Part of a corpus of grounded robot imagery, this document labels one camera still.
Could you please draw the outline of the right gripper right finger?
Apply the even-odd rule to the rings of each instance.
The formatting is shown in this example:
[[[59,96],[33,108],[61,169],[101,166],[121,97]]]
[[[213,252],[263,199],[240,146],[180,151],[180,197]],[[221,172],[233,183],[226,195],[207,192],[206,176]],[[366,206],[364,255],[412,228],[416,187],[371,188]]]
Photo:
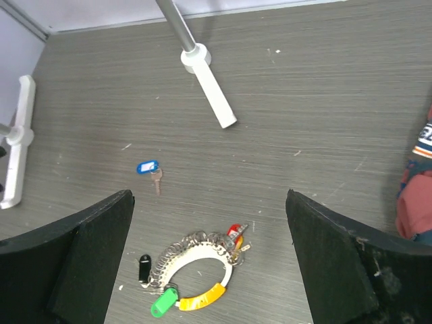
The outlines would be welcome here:
[[[314,323],[430,323],[431,247],[289,190],[286,215]]]

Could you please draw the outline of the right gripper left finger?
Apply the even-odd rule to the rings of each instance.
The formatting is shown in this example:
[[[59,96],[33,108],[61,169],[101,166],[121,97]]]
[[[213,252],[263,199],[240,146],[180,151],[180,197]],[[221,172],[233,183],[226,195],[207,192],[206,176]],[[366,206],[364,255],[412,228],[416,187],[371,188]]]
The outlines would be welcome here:
[[[1,241],[2,323],[103,323],[134,211],[121,190]]]

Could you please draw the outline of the red key tag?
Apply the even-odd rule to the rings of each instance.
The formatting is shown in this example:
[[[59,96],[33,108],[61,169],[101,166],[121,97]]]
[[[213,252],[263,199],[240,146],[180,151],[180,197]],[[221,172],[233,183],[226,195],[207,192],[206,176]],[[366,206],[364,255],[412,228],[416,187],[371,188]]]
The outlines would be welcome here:
[[[233,224],[227,231],[227,235],[234,242],[237,242],[247,228],[248,228],[248,224],[238,224],[238,223]]]

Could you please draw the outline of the folded maroon t-shirt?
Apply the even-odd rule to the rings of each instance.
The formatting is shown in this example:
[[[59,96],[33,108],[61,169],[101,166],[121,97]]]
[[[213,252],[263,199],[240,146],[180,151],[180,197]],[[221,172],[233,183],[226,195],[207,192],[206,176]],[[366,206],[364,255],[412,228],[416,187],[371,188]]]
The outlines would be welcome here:
[[[396,227],[408,240],[431,245],[431,113],[418,135],[402,175]]]

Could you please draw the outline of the blue tag key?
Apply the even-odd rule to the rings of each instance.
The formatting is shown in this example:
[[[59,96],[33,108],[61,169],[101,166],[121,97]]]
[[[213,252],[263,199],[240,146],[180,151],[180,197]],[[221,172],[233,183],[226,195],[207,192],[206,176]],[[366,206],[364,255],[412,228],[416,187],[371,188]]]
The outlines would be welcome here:
[[[149,174],[155,185],[156,195],[161,195],[161,179],[163,177],[163,170],[159,166],[157,160],[149,160],[139,163],[136,167],[137,174]]]

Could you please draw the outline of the metal clothes rack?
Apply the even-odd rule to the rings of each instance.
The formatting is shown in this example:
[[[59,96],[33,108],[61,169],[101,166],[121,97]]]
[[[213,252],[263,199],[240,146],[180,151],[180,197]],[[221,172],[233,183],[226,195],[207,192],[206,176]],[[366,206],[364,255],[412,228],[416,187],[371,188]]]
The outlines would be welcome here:
[[[211,53],[204,44],[195,41],[173,1],[158,1],[157,5],[181,43],[182,64],[188,73],[196,76],[219,125],[223,129],[234,125],[237,118],[210,68]],[[15,124],[13,126],[1,124],[1,136],[11,147],[1,201],[2,209],[12,208],[22,200],[27,152],[34,139],[31,122],[36,83],[30,75],[21,76],[19,83],[20,95]]]

